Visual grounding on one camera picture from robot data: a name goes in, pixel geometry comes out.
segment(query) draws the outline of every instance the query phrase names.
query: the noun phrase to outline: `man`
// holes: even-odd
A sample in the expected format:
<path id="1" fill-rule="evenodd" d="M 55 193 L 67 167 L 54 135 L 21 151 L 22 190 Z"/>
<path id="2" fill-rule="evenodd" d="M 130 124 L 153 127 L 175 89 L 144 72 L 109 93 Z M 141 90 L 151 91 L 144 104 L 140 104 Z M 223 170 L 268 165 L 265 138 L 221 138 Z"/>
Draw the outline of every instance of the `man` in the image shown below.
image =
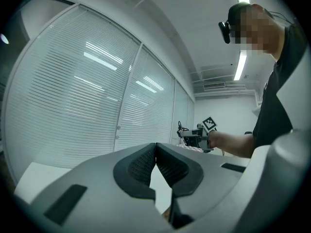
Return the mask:
<path id="1" fill-rule="evenodd" d="M 258 4 L 240 2 L 228 13 L 230 33 L 236 43 L 246 43 L 252 50 L 270 54 L 274 70 L 263 92 L 261 111 L 253 134 L 235 136 L 211 131 L 211 148 L 220 148 L 239 157 L 250 158 L 255 148 L 270 145 L 293 127 L 276 93 L 299 63 L 307 41 L 297 25 L 282 27 Z"/>

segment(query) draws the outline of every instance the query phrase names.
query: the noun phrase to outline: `hand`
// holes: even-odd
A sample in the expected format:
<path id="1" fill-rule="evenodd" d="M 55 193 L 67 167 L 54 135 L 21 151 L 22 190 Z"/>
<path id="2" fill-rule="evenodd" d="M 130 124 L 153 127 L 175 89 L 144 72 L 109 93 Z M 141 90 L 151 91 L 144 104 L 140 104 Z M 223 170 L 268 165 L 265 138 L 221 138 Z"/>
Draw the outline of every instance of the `hand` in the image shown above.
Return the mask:
<path id="1" fill-rule="evenodd" d="M 212 130 L 211 132 L 208 133 L 209 147 L 211 149 L 217 147 L 218 138 L 219 138 L 218 131 Z"/>

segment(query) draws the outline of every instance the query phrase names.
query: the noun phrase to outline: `air vent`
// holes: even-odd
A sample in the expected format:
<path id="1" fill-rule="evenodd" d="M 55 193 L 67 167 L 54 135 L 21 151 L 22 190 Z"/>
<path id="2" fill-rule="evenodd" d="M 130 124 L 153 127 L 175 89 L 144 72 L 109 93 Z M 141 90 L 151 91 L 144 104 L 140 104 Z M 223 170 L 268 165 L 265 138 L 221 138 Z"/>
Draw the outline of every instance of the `air vent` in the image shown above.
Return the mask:
<path id="1" fill-rule="evenodd" d="M 225 87 L 225 82 L 217 82 L 217 83 L 208 83 L 203 85 L 204 90 L 210 90 L 214 88 L 224 88 Z"/>

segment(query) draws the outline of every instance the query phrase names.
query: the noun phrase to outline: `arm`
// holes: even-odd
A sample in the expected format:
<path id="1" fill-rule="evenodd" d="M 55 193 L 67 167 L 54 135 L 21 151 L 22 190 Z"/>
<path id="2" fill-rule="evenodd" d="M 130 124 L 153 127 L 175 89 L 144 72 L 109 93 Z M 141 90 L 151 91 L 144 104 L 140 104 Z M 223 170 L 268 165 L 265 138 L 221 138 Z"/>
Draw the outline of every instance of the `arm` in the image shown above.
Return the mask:
<path id="1" fill-rule="evenodd" d="M 211 131 L 208 140 L 211 148 L 219 148 L 238 157 L 251 158 L 255 150 L 255 138 L 252 134 L 239 136 Z"/>

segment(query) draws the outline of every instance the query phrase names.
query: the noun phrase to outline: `black slot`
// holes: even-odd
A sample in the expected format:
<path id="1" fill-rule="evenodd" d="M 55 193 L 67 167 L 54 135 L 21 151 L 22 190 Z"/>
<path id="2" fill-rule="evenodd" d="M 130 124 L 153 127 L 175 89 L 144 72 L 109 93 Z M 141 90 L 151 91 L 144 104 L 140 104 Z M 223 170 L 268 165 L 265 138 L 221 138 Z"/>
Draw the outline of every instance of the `black slot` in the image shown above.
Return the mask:
<path id="1" fill-rule="evenodd" d="M 82 185 L 72 185 L 57 199 L 44 215 L 54 223 L 62 225 L 74 206 L 85 193 L 86 189 L 87 187 Z"/>
<path id="2" fill-rule="evenodd" d="M 238 165 L 229 164 L 229 163 L 222 164 L 221 167 L 232 170 L 232 171 L 237 171 L 240 173 L 243 173 L 246 169 L 246 167 L 244 166 L 238 166 Z"/>

